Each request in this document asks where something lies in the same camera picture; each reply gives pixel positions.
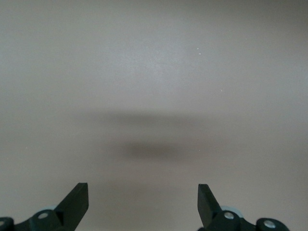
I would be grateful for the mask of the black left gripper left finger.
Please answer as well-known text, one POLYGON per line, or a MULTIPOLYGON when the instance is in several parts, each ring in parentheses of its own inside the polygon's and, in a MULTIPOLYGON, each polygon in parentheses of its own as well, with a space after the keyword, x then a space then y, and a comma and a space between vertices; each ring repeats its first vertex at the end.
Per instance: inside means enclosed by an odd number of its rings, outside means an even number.
POLYGON ((74 231, 89 208, 87 183, 78 183, 54 208, 35 213, 15 224, 11 217, 0 218, 2 231, 74 231))

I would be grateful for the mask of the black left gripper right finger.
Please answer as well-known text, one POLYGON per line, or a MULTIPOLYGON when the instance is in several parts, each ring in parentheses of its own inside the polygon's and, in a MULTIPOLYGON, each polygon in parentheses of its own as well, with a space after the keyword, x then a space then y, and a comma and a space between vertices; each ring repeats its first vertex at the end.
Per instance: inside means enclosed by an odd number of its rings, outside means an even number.
POLYGON ((198 213, 201 231, 288 231, 289 228, 273 218, 260 218, 255 224, 230 209, 223 209, 207 184, 198 185, 198 213))

